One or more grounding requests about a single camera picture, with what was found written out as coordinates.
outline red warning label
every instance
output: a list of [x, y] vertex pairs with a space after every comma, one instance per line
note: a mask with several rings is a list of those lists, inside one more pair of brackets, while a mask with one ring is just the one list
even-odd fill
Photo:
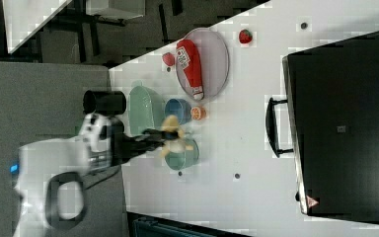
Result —
[[309, 206], [309, 208], [312, 208], [313, 206], [319, 204], [318, 201], [312, 199], [311, 197], [306, 196], [306, 199], [307, 199], [307, 205]]

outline ketchup bottle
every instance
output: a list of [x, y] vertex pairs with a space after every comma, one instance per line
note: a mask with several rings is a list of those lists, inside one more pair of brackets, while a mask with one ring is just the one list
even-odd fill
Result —
[[192, 95], [196, 100], [204, 98], [201, 78], [201, 62], [198, 49], [190, 39], [183, 39], [177, 44], [177, 59], [192, 88]]

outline black cable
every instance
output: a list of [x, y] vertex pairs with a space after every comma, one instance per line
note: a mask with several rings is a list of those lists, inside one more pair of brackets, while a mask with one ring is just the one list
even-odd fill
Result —
[[164, 44], [166, 44], [167, 42], [169, 42], [169, 39], [168, 39], [168, 30], [166, 27], [165, 11], [164, 11], [163, 4], [159, 5], [159, 16], [161, 17], [163, 42], [164, 42]]
[[103, 179], [98, 180], [98, 181], [95, 182], [94, 184], [92, 184], [92, 185], [86, 187], [85, 189], [86, 189], [86, 190], [89, 190], [89, 189], [92, 188], [93, 186], [95, 186], [95, 185], [97, 185], [97, 184], [100, 184], [100, 183], [102, 183], [103, 181], [108, 180], [109, 178], [111, 178], [111, 177], [115, 176], [116, 174], [118, 174], [118, 172], [119, 172], [120, 169], [121, 169], [121, 168], [120, 168], [120, 165], [118, 165], [117, 168], [116, 168], [116, 170], [115, 170], [112, 174], [110, 174], [110, 175], [104, 177]]

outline black cup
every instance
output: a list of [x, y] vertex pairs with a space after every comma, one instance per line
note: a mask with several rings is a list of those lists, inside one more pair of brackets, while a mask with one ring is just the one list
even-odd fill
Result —
[[97, 113], [103, 116], [122, 115], [126, 99], [121, 91], [87, 91], [83, 100], [84, 114]]

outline suitcase handle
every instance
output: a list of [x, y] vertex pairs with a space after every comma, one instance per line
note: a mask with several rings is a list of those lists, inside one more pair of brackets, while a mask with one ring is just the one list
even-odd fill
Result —
[[279, 149], [279, 143], [278, 143], [278, 129], [276, 127], [274, 107], [276, 105], [285, 104], [287, 102], [288, 102], [287, 100], [276, 101], [273, 98], [270, 98], [267, 108], [266, 108], [266, 115], [265, 115], [266, 135], [267, 135], [270, 147], [273, 150], [273, 153], [275, 153], [276, 157], [278, 158], [279, 158], [279, 155], [281, 154], [294, 152], [293, 149], [286, 149], [286, 150]]

